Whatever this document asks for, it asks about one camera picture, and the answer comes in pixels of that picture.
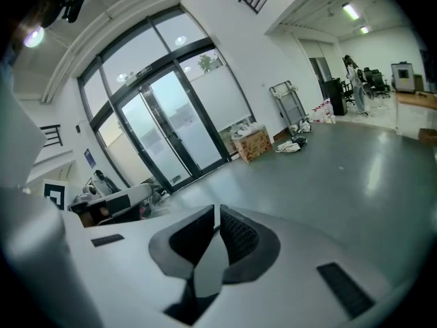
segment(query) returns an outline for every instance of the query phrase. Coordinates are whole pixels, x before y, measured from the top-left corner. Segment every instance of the desk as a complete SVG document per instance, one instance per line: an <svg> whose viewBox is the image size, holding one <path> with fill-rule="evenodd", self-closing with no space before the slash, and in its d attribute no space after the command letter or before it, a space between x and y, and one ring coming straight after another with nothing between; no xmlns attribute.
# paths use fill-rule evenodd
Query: desk
<svg viewBox="0 0 437 328"><path fill-rule="evenodd" d="M437 128L437 98L433 94L396 93L397 133L418 139L421 128Z"/></svg>

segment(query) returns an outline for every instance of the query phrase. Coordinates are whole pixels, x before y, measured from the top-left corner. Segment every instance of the cardboard box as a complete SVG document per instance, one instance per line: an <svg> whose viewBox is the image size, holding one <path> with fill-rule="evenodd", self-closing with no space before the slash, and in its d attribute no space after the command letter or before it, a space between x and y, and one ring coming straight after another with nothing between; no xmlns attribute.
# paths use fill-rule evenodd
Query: cardboard box
<svg viewBox="0 0 437 328"><path fill-rule="evenodd" d="M420 129L419 141L422 142L422 144L437 146L437 130L433 128Z"/></svg>
<svg viewBox="0 0 437 328"><path fill-rule="evenodd" d="M250 163L272 149L267 130L263 128L256 133L232 140L240 156Z"/></svg>

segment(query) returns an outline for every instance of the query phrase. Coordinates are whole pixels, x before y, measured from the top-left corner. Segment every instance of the tree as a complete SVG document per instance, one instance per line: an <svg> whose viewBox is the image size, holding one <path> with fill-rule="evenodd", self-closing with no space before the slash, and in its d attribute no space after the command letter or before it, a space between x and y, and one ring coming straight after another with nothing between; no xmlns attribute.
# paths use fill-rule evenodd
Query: tree
<svg viewBox="0 0 437 328"><path fill-rule="evenodd" d="M199 62L197 62L197 64L199 64L199 67L203 70L203 73L205 74L211 71L211 63L212 58L208 55L200 55Z"/></svg>

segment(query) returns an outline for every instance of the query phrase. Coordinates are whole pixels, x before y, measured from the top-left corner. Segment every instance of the gray floor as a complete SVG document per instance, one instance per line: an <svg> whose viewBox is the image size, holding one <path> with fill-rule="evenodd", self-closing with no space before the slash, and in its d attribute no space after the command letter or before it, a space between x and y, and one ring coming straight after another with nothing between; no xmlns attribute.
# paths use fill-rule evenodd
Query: gray floor
<svg viewBox="0 0 437 328"><path fill-rule="evenodd" d="M373 262L396 286L432 240L433 150L355 124L314 124L308 145L238 159L176 192L169 209L229 204L318 228Z"/></svg>

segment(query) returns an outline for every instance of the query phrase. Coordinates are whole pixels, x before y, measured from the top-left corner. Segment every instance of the glass door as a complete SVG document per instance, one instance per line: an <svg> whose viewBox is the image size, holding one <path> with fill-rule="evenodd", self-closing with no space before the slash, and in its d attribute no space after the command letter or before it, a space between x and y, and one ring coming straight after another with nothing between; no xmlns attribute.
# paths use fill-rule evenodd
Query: glass door
<svg viewBox="0 0 437 328"><path fill-rule="evenodd" d="M205 112L175 66L146 80L119 107L146 161L174 190L227 161L227 152L211 134L215 128L208 127Z"/></svg>

